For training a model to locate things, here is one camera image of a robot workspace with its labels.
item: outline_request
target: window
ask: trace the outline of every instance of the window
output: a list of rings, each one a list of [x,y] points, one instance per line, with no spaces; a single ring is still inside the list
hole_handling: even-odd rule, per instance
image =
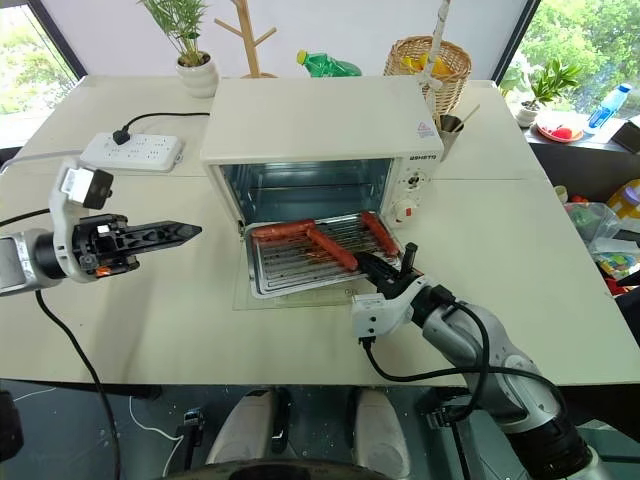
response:
[[[0,150],[24,145],[85,74],[39,1],[1,2]]]
[[[640,114],[640,0],[541,0],[531,10],[515,55],[494,75],[508,90],[508,103],[530,100],[527,77],[535,79],[545,63],[558,58],[582,71],[579,86],[548,108],[589,115],[607,93],[629,83],[633,91],[616,116]]]

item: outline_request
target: toaster oven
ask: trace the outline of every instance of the toaster oven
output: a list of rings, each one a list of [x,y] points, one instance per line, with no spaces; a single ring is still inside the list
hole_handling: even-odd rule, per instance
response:
[[[359,273],[310,258],[306,238],[256,242],[253,228],[313,218],[346,248],[378,252],[359,227],[360,212],[374,212],[387,228],[411,221],[442,149],[411,76],[223,79],[201,160],[229,228],[246,240],[260,298]]]

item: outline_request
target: warning sticker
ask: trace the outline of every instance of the warning sticker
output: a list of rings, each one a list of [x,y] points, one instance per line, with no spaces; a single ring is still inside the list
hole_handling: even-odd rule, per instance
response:
[[[418,136],[420,138],[433,137],[435,136],[435,132],[433,131],[433,128],[428,126],[426,123],[420,122],[418,124]]]

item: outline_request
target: hot dog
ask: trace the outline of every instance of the hot dog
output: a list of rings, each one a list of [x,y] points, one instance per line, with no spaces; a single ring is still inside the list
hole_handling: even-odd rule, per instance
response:
[[[371,233],[373,234],[374,237],[376,237],[378,244],[387,253],[387,255],[391,255],[391,256],[398,255],[399,253],[398,247],[396,246],[393,239],[387,233],[387,230],[382,226],[382,224],[375,217],[375,215],[372,215],[369,212],[362,212],[362,214],[360,215],[360,218],[362,218],[362,223],[364,223],[365,226],[369,230],[371,230]]]
[[[304,233],[310,228],[315,228],[315,226],[316,222],[311,219],[290,223],[276,223],[252,230],[251,236],[253,238],[288,237],[296,233]]]
[[[358,269],[358,261],[351,252],[345,248],[342,248],[331,238],[327,237],[320,230],[310,228],[307,230],[307,237],[325,249],[333,258],[338,260],[347,270],[354,271]]]

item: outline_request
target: green bottle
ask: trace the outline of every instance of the green bottle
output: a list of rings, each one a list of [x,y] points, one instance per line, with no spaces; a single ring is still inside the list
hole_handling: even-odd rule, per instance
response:
[[[312,77],[360,77],[362,72],[353,63],[342,62],[326,53],[307,53],[300,50],[296,60]]]

